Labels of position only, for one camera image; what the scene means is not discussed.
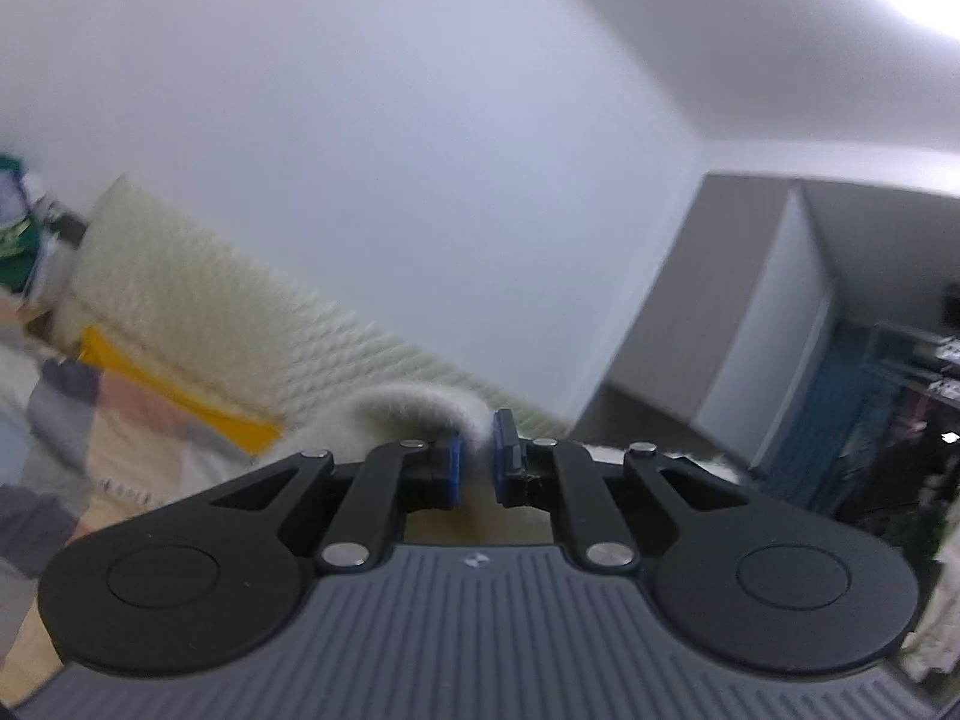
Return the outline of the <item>cream quilted headboard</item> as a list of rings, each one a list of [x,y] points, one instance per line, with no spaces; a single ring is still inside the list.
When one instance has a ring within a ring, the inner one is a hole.
[[[387,382],[469,390],[529,437],[573,427],[257,262],[127,176],[94,205],[50,339],[75,353],[88,328],[206,403],[288,429]]]

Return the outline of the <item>patchwork plaid duvet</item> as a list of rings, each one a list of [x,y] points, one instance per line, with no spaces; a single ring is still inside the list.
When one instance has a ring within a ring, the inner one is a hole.
[[[2,298],[2,702],[60,667],[37,582],[67,544],[249,472],[254,457],[155,390],[55,353]]]

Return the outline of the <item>yellow pillow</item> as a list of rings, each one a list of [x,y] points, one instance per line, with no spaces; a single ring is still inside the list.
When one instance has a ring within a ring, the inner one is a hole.
[[[201,398],[188,394],[182,388],[176,387],[174,383],[146,372],[127,356],[122,355],[96,325],[90,325],[83,330],[78,359],[88,366],[116,372],[153,390],[171,401],[172,405],[187,411],[206,426],[215,429],[217,433],[231,440],[248,454],[262,455],[283,434],[278,422],[271,419],[260,421],[260,419],[241,416],[233,411],[220,410]]]

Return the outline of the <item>green printed bag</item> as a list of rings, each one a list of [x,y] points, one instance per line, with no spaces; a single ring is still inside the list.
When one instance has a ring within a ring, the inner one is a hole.
[[[23,184],[23,163],[13,156],[0,158],[0,278],[10,293],[25,291],[41,249],[41,228]]]

